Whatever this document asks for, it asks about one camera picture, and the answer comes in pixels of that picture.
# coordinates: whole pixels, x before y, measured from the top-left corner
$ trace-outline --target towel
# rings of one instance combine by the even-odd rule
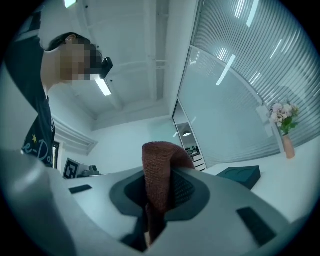
[[[171,168],[195,169],[195,166],[182,147],[170,142],[143,145],[142,164],[148,198],[146,215],[152,244],[165,228],[166,212],[173,207],[170,198]]]

